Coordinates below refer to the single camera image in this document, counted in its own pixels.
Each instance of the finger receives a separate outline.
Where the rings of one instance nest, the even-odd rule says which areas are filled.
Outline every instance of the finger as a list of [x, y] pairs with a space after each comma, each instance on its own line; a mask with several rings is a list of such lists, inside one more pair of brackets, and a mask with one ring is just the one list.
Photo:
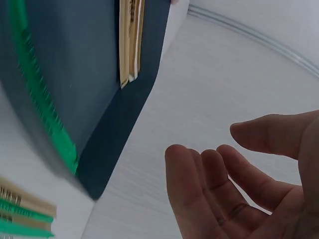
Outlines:
[[218, 202], [227, 220], [240, 225], [248, 233], [259, 227], [267, 218], [267, 214], [248, 205], [242, 194], [228, 179], [222, 156], [214, 150], [206, 150], [201, 154], [206, 184]]
[[172, 145], [165, 161], [168, 197], [183, 238], [227, 238], [202, 193], [190, 151]]
[[246, 149], [297, 159], [303, 132], [318, 116], [319, 111], [290, 116], [268, 115], [233, 124], [230, 132]]
[[224, 159], [228, 174], [259, 206], [273, 212], [294, 185], [275, 181], [250, 164], [235, 148], [221, 145], [217, 151]]
[[209, 207], [210, 207], [212, 213], [214, 214], [218, 224], [221, 227], [223, 227], [224, 224], [226, 223], [226, 220], [225, 220], [225, 217], [222, 214], [220, 208], [218, 207], [218, 204], [216, 203], [216, 201], [212, 197], [212, 195], [209, 193], [209, 190], [207, 188], [202, 158], [196, 150], [190, 149], [190, 152], [191, 152], [191, 154], [193, 156], [193, 160], [195, 162], [199, 183], [201, 185], [201, 188], [202, 188], [203, 194], [206, 198], [206, 201], [208, 202]]
[[319, 215], [319, 119], [305, 130], [299, 153], [299, 173], [308, 212]]

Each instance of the stack of books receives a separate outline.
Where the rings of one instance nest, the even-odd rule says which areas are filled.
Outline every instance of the stack of books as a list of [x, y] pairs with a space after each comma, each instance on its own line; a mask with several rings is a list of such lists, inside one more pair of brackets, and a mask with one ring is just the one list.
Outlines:
[[145, 0], [120, 0], [119, 59], [121, 88], [135, 80], [141, 68]]
[[0, 177], [0, 237], [52, 237], [54, 218], [55, 205]]

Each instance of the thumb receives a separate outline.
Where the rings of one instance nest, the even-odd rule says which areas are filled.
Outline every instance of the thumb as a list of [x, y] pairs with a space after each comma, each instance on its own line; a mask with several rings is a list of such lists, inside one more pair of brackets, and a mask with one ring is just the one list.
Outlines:
[[303, 133], [319, 111], [299, 115], [267, 115], [230, 127], [233, 138], [246, 149], [297, 159]]
[[319, 212], [319, 111], [299, 115], [268, 115], [231, 126], [244, 148], [298, 160], [306, 207]]

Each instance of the human skin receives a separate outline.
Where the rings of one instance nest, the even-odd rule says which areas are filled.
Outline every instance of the human skin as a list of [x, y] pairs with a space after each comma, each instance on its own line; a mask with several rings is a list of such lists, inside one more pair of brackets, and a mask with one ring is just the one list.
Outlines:
[[[221, 145], [165, 153], [167, 192], [183, 239], [318, 239], [319, 111], [268, 115], [230, 128], [242, 147], [298, 160], [302, 186], [279, 182]], [[250, 206], [229, 177], [269, 214]]]

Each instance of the green book edge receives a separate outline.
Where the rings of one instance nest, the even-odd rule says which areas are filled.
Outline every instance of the green book edge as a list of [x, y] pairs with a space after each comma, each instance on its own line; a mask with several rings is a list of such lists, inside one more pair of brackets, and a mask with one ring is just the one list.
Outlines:
[[17, 223], [11, 223], [0, 219], [0, 233], [8, 235], [26, 236], [26, 237], [39, 237], [50, 238], [54, 237], [49, 231], [26, 227]]
[[0, 210], [4, 212], [9, 212], [11, 214], [24, 216], [26, 218], [32, 218], [33, 220], [41, 221], [45, 223], [52, 223], [54, 220], [53, 217], [16, 206], [3, 199], [0, 199]]
[[8, 10], [12, 39], [15, 43], [19, 66], [25, 79], [26, 88], [53, 145], [68, 169], [75, 174], [78, 166], [76, 147], [57, 114], [37, 64], [31, 35], [28, 30], [24, 0], [8, 0]]

